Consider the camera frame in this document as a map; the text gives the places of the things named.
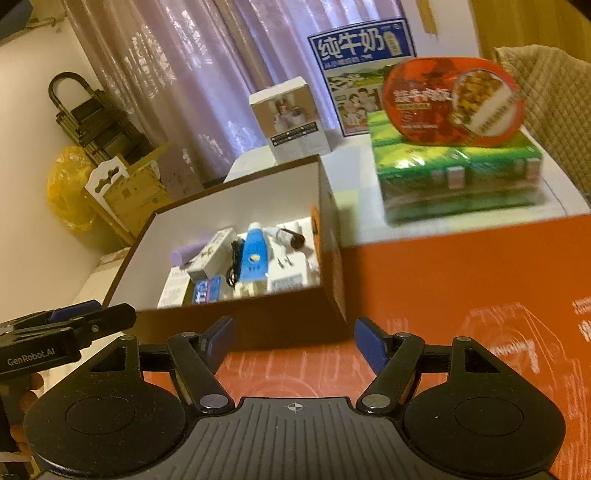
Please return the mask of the person's left hand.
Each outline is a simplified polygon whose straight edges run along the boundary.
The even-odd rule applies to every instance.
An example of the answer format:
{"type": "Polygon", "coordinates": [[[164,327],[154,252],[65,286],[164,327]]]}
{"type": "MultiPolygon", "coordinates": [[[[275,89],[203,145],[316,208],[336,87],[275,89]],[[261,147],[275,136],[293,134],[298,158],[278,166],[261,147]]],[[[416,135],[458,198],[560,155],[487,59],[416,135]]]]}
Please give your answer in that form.
{"type": "MultiPolygon", "coordinates": [[[[38,399],[36,391],[42,389],[44,380],[41,374],[32,373],[24,383],[26,390],[17,389],[19,394],[17,405],[26,413],[38,399]]],[[[29,448],[22,423],[8,423],[4,413],[4,405],[1,405],[1,462],[29,462],[31,449],[29,448]]]]}

